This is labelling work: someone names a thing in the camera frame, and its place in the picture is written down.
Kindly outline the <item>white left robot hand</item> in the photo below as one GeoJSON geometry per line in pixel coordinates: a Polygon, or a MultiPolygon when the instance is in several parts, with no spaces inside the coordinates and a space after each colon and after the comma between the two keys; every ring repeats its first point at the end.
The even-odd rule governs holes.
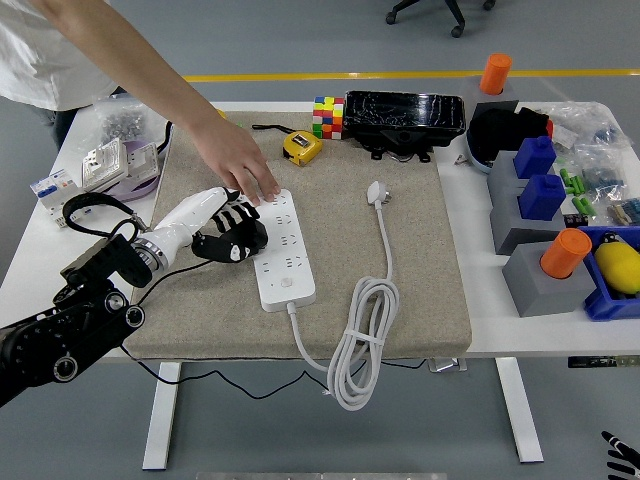
{"type": "Polygon", "coordinates": [[[183,247],[199,258],[239,263],[267,243],[266,228],[249,199],[236,190],[216,187],[182,200],[154,230],[140,235],[135,248],[165,270],[183,247]]]}

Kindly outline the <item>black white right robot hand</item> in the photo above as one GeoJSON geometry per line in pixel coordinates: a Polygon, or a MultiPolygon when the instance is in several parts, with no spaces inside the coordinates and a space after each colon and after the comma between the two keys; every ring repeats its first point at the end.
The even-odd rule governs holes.
{"type": "Polygon", "coordinates": [[[610,469],[608,479],[638,479],[639,452],[608,431],[601,432],[608,443],[610,460],[606,463],[610,469]]]}

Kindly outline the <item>person's hand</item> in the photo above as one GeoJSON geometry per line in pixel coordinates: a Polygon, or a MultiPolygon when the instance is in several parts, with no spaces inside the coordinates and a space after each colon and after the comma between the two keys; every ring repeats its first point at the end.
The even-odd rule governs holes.
{"type": "Polygon", "coordinates": [[[224,184],[242,192],[255,206],[280,193],[267,160],[253,138],[220,116],[205,118],[187,128],[204,162],[224,184]]]}

